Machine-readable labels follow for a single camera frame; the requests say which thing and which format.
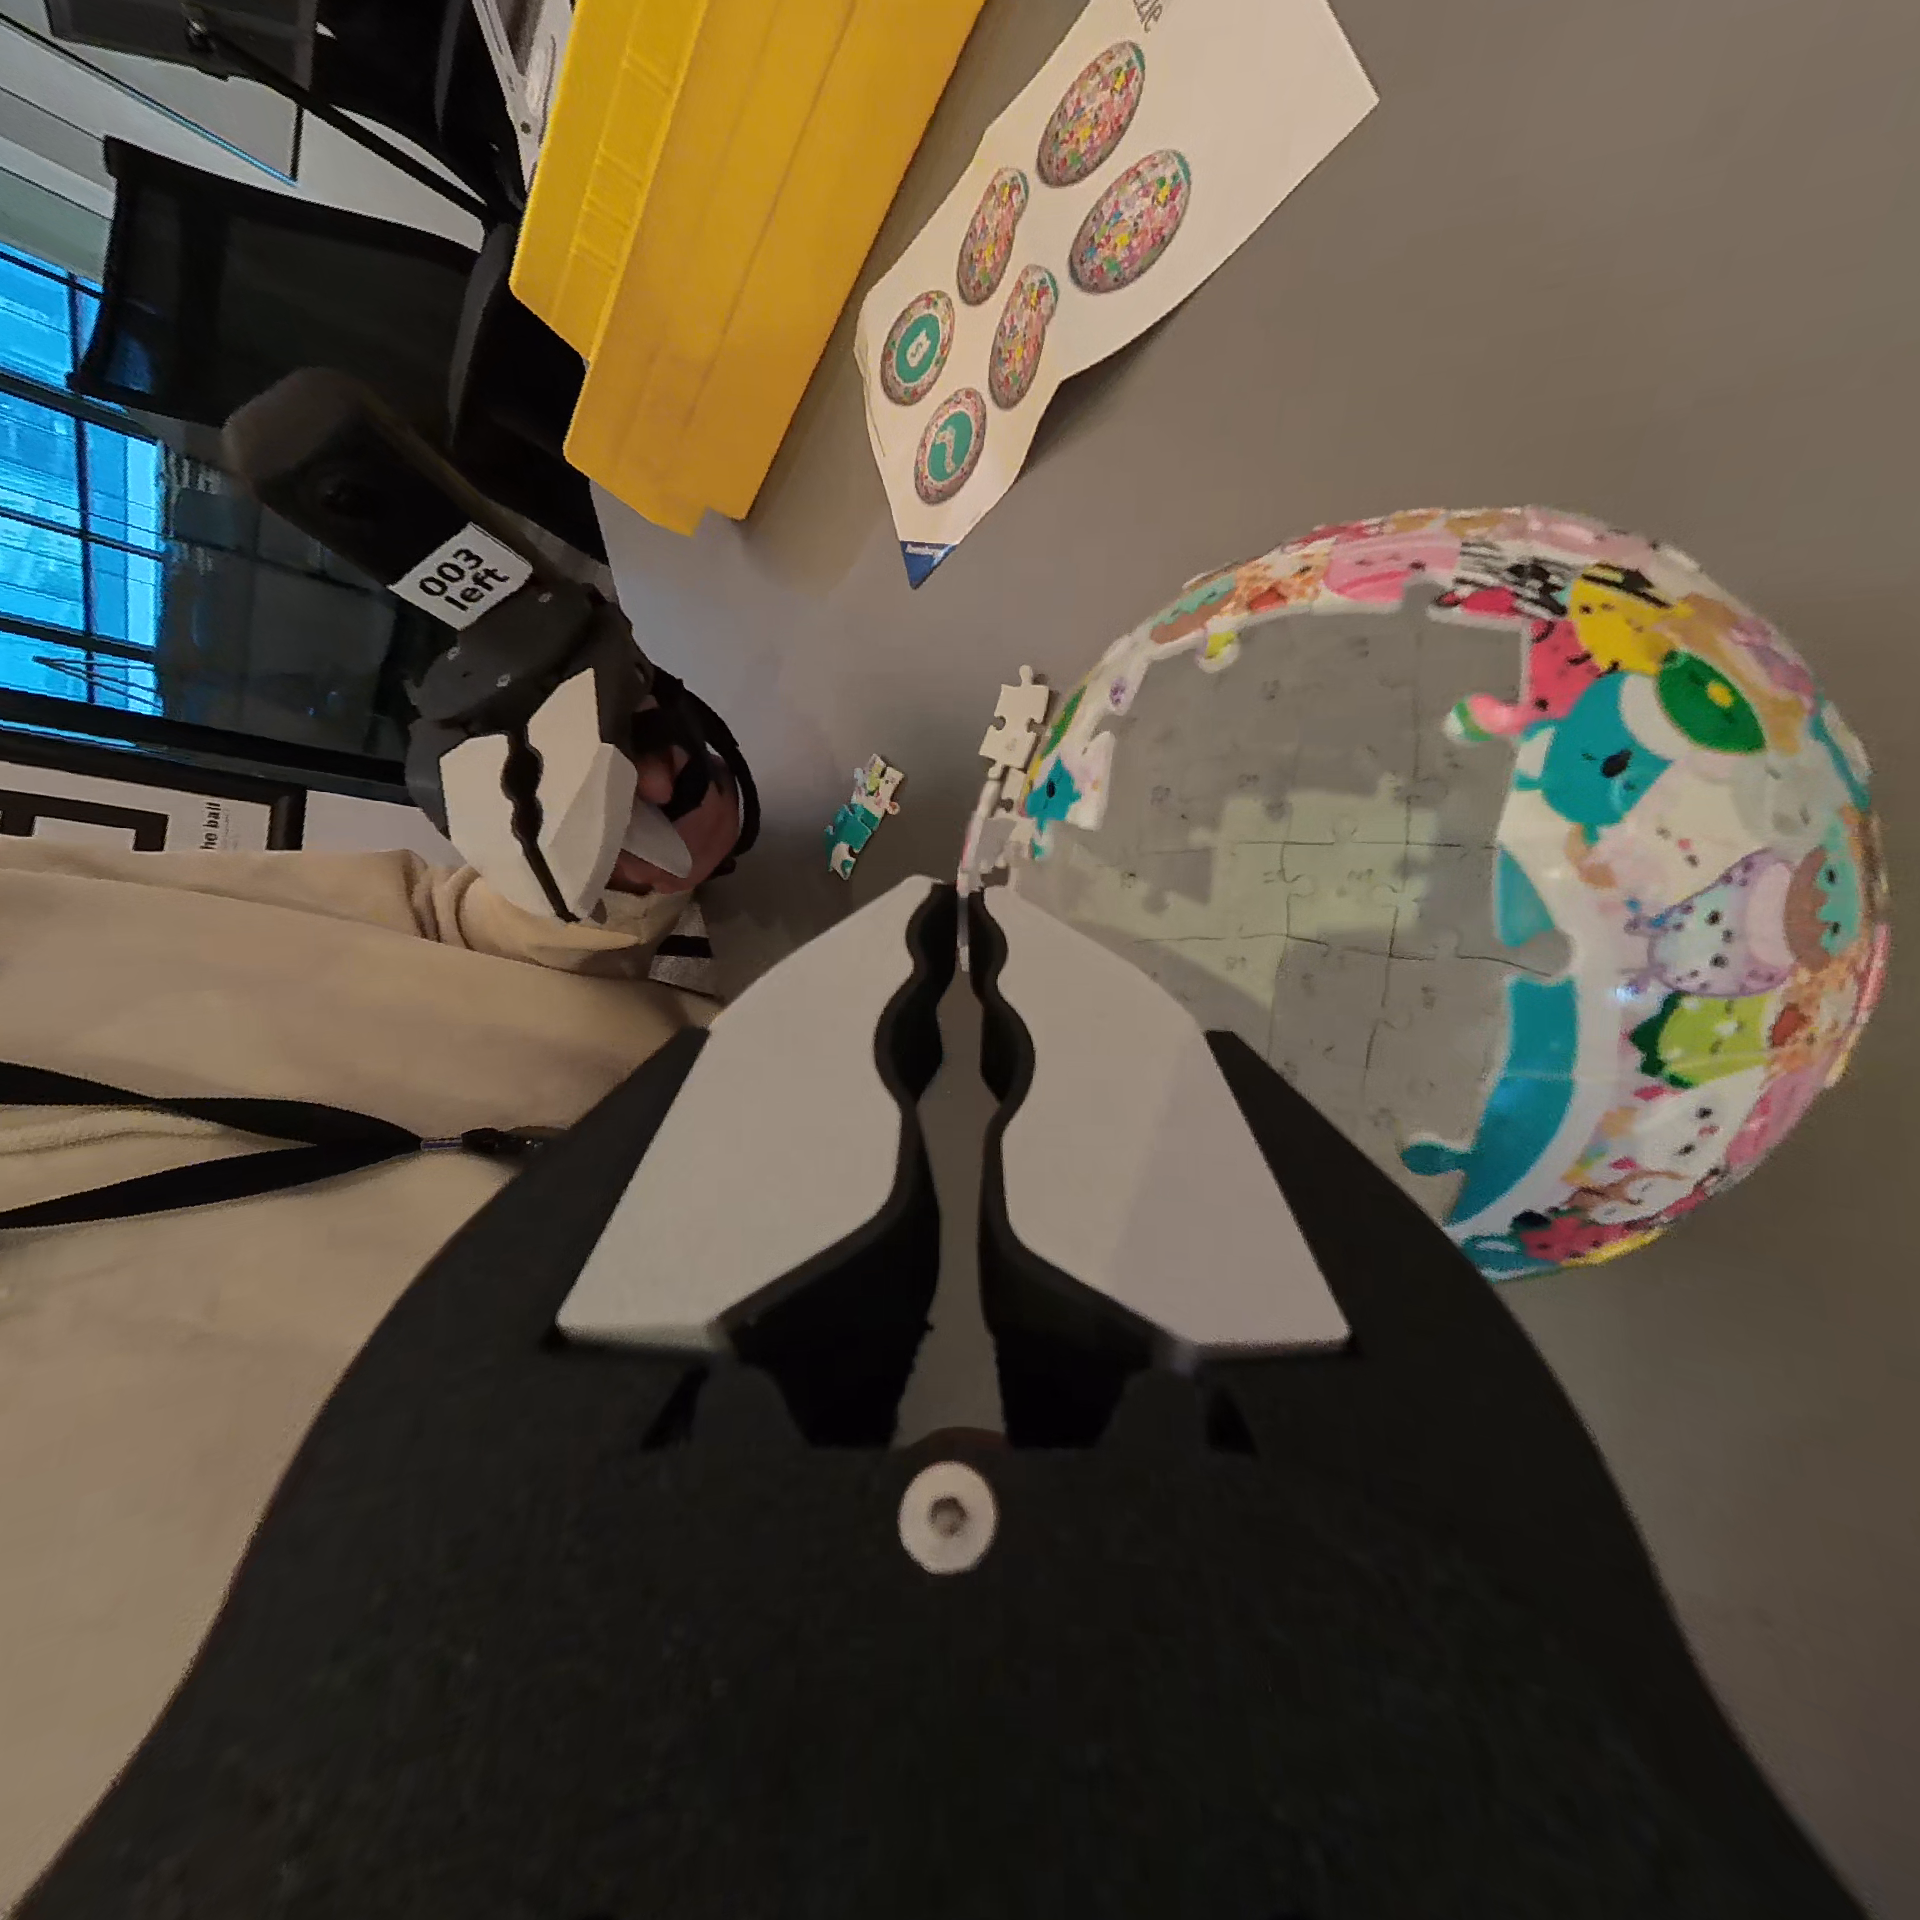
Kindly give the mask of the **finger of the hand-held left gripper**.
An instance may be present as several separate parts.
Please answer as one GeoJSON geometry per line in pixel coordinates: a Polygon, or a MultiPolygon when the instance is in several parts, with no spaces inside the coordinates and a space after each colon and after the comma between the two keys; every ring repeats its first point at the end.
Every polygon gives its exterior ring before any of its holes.
{"type": "Polygon", "coordinates": [[[530,717],[536,853],[560,912],[587,918],[614,872],[638,796],[632,757],[643,680],[629,665],[586,665],[530,717]]]}
{"type": "Polygon", "coordinates": [[[536,774],[513,733],[465,736],[440,757],[447,836],[480,880],[517,910],[573,920],[537,844],[536,774]]]}

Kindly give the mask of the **person's left hand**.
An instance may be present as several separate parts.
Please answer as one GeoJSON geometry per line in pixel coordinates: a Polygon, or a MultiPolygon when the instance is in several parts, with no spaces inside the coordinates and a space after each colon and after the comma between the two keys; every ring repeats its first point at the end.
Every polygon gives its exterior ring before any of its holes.
{"type": "Polygon", "coordinates": [[[687,895],[731,861],[745,825],[741,789],[721,751],[706,751],[706,771],[709,783],[698,806],[669,822],[685,847],[687,871],[675,872],[656,860],[625,853],[618,864],[623,888],[638,895],[687,895]]]}

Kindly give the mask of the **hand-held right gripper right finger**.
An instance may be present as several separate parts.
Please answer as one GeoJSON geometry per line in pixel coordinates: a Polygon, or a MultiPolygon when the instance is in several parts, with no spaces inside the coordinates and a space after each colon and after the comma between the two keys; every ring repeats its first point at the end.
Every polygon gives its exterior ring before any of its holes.
{"type": "Polygon", "coordinates": [[[1015,888],[967,899],[982,1071],[979,1297],[1015,1448],[1089,1448],[1141,1376],[1353,1336],[1206,1028],[1015,888]]]}

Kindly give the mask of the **white backed puzzle piece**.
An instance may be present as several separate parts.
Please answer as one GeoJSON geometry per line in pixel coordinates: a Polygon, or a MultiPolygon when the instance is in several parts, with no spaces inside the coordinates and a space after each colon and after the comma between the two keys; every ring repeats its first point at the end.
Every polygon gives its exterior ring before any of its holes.
{"type": "Polygon", "coordinates": [[[973,974],[973,900],[993,881],[1003,877],[1011,861],[1032,854],[1035,820],[1025,809],[1027,773],[1003,764],[991,767],[982,785],[957,876],[959,925],[957,961],[963,976],[973,974]]]}

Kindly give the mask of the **colourful puzzle ball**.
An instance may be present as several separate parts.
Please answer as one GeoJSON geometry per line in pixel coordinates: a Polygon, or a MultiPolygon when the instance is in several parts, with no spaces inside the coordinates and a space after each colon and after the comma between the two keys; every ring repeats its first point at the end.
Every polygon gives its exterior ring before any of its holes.
{"type": "Polygon", "coordinates": [[[1635,1252],[1855,1057],[1866,748],[1679,543],[1551,507],[1310,528],[1062,694],[977,872],[1242,1035],[1491,1280],[1635,1252]]]}

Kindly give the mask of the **printed puzzle leaflet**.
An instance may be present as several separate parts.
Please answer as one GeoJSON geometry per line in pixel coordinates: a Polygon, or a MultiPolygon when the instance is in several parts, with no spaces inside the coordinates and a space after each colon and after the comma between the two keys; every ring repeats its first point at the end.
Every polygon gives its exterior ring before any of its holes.
{"type": "Polygon", "coordinates": [[[913,588],[1071,379],[1160,325],[1377,108],[1327,1],[1093,1],[856,325],[913,588]]]}

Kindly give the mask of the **yellow plastic bin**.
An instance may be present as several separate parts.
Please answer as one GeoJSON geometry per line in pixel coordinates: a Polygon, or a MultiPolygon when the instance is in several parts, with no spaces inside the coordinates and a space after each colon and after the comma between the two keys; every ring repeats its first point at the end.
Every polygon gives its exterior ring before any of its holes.
{"type": "Polygon", "coordinates": [[[583,356],[565,457],[645,521],[741,521],[979,1],[586,1],[513,261],[583,356]]]}

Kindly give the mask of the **black office chair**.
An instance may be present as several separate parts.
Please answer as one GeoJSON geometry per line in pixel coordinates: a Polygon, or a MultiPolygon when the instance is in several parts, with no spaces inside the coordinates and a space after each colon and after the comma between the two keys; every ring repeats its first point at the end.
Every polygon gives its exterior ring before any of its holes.
{"type": "Polygon", "coordinates": [[[470,248],[120,134],[104,167],[112,225],[73,392],[217,429],[293,373],[344,373],[504,510],[609,557],[565,454],[586,358],[515,295],[515,224],[470,248]]]}

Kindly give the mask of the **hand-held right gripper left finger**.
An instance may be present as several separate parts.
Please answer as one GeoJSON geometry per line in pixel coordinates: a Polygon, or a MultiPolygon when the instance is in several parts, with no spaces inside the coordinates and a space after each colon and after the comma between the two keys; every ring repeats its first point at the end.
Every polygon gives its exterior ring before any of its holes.
{"type": "Polygon", "coordinates": [[[909,877],[719,1015],[565,1297],[573,1341],[767,1374],[823,1448],[888,1448],[939,1284],[922,1097],[959,894],[909,877]]]}

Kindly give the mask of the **person's cream sweatshirt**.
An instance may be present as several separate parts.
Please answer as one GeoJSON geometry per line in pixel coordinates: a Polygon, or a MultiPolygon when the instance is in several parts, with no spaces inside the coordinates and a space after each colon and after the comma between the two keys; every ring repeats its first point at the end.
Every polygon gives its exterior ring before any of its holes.
{"type": "MultiPolygon", "coordinates": [[[[395,853],[6,839],[6,1212],[270,1144],[128,1097],[314,1102],[447,1139],[567,1128],[713,1011],[423,934],[395,853]]],[[[144,1217],[6,1228],[10,1912],[153,1728],[378,1320],[513,1177],[458,1144],[144,1217]]]]}

